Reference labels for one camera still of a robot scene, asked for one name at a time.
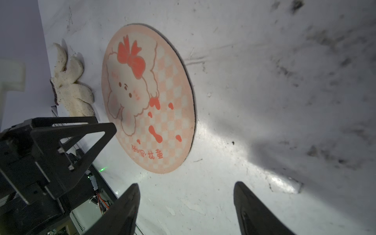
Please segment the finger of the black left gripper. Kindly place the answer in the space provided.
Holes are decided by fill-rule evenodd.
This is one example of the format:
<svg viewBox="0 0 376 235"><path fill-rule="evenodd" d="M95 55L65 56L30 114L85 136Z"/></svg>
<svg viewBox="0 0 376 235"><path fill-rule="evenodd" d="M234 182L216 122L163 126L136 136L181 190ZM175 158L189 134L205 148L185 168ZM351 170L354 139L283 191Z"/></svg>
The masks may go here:
<svg viewBox="0 0 376 235"><path fill-rule="evenodd" d="M30 135L42 150L68 151L98 124L95 117L39 117L32 120Z"/></svg>
<svg viewBox="0 0 376 235"><path fill-rule="evenodd" d="M113 123L70 122L55 126L55 122L35 122L30 132L40 154L35 164L47 180L43 188L53 199L58 199L72 190L94 162L99 153L114 137L117 129ZM67 151L88 134L103 133L103 136L77 161L68 158Z"/></svg>

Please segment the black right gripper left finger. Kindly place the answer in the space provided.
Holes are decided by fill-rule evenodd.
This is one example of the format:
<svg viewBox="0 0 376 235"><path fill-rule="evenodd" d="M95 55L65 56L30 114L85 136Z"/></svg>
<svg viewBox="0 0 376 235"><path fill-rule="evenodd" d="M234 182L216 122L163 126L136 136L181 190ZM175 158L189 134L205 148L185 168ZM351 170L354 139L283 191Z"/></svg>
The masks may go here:
<svg viewBox="0 0 376 235"><path fill-rule="evenodd" d="M140 189L132 184L85 234L86 235L133 235L140 205Z"/></svg>

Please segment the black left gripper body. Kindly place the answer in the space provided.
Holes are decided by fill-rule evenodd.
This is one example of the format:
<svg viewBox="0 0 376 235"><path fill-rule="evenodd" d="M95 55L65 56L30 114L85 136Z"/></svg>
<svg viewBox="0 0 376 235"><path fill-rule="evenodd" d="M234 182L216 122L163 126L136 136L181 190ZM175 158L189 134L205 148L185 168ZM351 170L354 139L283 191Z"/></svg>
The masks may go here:
<svg viewBox="0 0 376 235"><path fill-rule="evenodd" d="M1 234L39 235L69 220L56 200L43 188L47 184L35 157L40 154L30 132L29 119L1 133ZM77 162L84 153L78 150L68 158Z"/></svg>

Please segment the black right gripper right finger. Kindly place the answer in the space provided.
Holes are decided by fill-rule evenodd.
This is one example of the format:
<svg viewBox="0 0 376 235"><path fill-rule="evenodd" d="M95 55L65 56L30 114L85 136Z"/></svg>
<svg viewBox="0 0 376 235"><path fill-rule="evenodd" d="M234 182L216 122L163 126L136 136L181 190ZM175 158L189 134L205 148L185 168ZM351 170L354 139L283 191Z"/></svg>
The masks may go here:
<svg viewBox="0 0 376 235"><path fill-rule="evenodd" d="M234 186L234 205L243 235L294 235L241 181Z"/></svg>

